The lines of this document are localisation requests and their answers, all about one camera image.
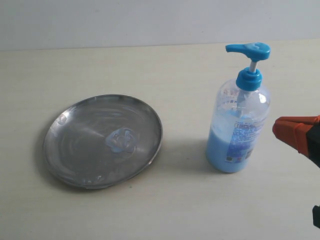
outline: pump cap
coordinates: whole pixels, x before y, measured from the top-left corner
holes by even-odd
[[[270,55],[270,47],[263,42],[253,42],[247,44],[230,44],[225,46],[226,51],[233,53],[242,53],[253,62],[266,60]]]

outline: blue liquid soap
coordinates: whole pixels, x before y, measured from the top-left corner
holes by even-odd
[[[256,66],[268,59],[270,47],[261,42],[231,44],[226,51],[245,54],[251,64],[219,89],[205,153],[215,168],[235,173],[248,164],[269,113],[270,94]]]

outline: transparent bottle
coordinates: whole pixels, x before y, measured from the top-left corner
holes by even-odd
[[[226,50],[244,53],[252,62],[218,90],[206,156],[218,170],[234,173],[247,165],[269,113],[270,94],[256,65],[269,57],[270,48],[256,42],[227,45]]]

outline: bottle label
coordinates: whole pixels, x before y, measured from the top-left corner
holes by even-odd
[[[249,158],[263,126],[264,120],[250,123],[236,121],[225,161],[242,163]]]

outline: hand soap bottle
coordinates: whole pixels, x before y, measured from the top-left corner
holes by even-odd
[[[256,67],[258,61],[269,58],[271,49],[262,42],[231,44],[225,49],[246,55],[251,63],[217,93],[206,157],[218,170],[234,173],[247,165],[269,112],[270,95]]]

